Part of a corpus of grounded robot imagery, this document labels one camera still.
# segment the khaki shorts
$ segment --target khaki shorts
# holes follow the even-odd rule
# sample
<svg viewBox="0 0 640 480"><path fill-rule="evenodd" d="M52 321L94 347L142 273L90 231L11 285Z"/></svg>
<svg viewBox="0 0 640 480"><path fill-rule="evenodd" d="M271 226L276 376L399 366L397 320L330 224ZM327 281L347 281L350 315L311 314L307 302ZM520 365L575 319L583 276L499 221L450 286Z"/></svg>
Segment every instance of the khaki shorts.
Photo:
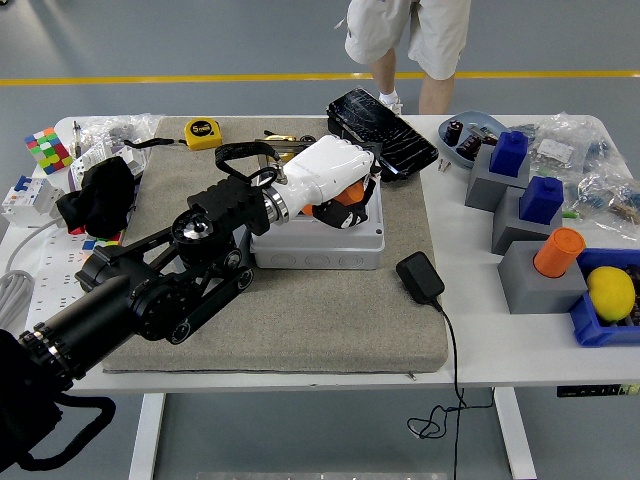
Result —
<svg viewBox="0 0 640 480"><path fill-rule="evenodd" d="M467 42L471 0L352 0L345 49L369 65L400 42L411 20L409 58L436 80L452 76Z"/></svg>

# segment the person's leg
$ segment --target person's leg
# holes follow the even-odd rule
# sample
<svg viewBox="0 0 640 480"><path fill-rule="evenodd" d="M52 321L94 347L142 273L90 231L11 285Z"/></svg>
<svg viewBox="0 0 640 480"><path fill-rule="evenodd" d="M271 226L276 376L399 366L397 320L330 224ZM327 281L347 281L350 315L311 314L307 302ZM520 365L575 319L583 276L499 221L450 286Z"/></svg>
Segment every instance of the person's leg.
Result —
<svg viewBox="0 0 640 480"><path fill-rule="evenodd" d="M384 56L369 65L373 81L383 95L393 93L396 80L396 51L391 48Z"/></svg>
<svg viewBox="0 0 640 480"><path fill-rule="evenodd" d="M420 0L411 17L409 58L425 71L421 115L445 114L467 41L471 0Z"/></svg>
<svg viewBox="0 0 640 480"><path fill-rule="evenodd" d="M380 101L395 113L402 104L395 91L396 52L415 0L352 0L347 13L345 49L369 66Z"/></svg>
<svg viewBox="0 0 640 480"><path fill-rule="evenodd" d="M424 74L418 113L420 115L444 115L449 109L449 103L453 96L455 75L446 80L434 80L428 73Z"/></svg>

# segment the yellow tape measure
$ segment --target yellow tape measure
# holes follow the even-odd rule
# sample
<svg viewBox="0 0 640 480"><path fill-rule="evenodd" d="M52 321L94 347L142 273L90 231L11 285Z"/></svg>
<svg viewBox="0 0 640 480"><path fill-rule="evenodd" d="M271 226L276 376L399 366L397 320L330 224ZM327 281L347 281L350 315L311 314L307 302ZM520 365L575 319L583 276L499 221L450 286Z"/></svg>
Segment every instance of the yellow tape measure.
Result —
<svg viewBox="0 0 640 480"><path fill-rule="evenodd" d="M199 117L184 127L184 137L189 150L206 150L222 145L220 125L212 118Z"/></svg>

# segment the white plastic box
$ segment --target white plastic box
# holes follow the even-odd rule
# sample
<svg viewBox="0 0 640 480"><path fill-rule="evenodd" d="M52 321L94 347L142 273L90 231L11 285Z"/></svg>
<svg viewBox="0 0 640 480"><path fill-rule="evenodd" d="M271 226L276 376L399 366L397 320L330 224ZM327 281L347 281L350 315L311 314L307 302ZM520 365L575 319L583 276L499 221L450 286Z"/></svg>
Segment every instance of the white plastic box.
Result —
<svg viewBox="0 0 640 480"><path fill-rule="evenodd" d="M260 268L298 270L375 270L384 250L380 185L367 204L368 220L337 229L313 217L298 215L252 235L250 251Z"/></svg>

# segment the table leg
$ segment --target table leg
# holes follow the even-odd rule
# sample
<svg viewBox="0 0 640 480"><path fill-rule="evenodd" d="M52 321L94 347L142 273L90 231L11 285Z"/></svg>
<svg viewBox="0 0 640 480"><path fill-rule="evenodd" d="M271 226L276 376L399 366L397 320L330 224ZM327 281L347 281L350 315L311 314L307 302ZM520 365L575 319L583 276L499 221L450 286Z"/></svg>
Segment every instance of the table leg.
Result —
<svg viewBox="0 0 640 480"><path fill-rule="evenodd" d="M133 458L131 459L131 470L129 470L129 480L153 480L164 399L164 393L144 395L136 443L133 448Z"/></svg>
<svg viewBox="0 0 640 480"><path fill-rule="evenodd" d="M496 410L514 480L538 478L513 387L496 387Z"/></svg>

